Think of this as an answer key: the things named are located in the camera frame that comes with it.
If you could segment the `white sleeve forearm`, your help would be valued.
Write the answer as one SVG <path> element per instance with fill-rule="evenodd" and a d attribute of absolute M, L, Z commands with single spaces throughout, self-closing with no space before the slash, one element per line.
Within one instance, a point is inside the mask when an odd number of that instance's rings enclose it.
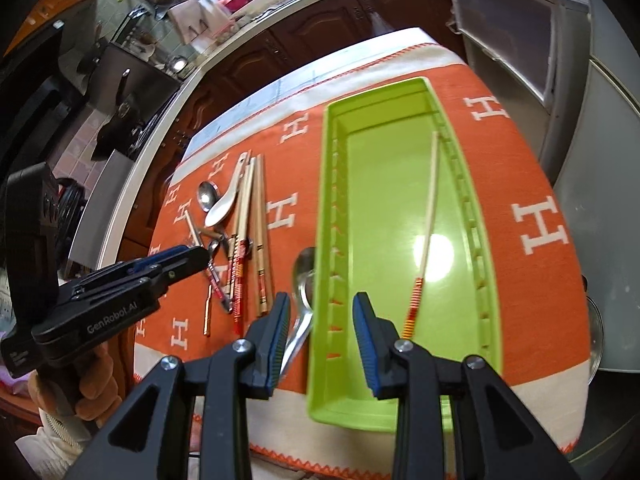
<path fill-rule="evenodd" d="M 17 439 L 15 444 L 39 479 L 63 479 L 82 447 L 58 419 L 43 410 L 39 410 L 39 417 L 37 432 Z"/>

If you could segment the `left hand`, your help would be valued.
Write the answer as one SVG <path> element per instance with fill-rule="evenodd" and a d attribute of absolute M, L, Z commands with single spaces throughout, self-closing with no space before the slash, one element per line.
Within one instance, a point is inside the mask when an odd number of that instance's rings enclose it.
<path fill-rule="evenodd" d="M 94 348 L 96 357 L 80 378 L 80 400 L 76 404 L 76 415 L 85 422 L 95 422 L 101 428 L 122 404 L 118 385 L 114 377 L 114 362 L 107 352 L 107 344 Z M 55 395 L 50 385 L 37 372 L 28 378 L 28 392 L 32 402 L 40 410 L 54 416 Z"/>

